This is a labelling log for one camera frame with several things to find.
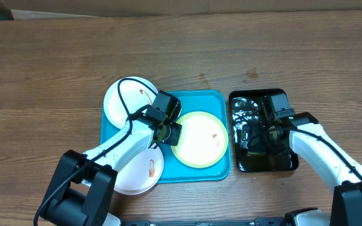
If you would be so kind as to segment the green rimmed plate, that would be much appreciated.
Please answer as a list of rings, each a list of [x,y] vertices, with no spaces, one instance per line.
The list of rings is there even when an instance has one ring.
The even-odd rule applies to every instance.
[[[182,126],[178,144],[172,147],[175,157],[193,168],[216,164],[228,148],[225,125],[214,115],[195,111],[177,119]]]

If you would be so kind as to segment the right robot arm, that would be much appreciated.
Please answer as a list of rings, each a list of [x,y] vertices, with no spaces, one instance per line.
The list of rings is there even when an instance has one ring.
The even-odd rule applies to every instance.
[[[340,148],[308,112],[268,114],[241,126],[240,144],[248,151],[303,158],[332,191],[331,212],[303,208],[285,214],[281,225],[362,225],[362,165]]]

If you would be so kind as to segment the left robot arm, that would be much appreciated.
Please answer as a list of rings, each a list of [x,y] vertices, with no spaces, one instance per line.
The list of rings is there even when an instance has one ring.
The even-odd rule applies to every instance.
[[[33,224],[103,225],[118,173],[155,144],[176,146],[182,126],[148,115],[128,117],[125,126],[98,147],[84,153],[68,150],[60,158]]]

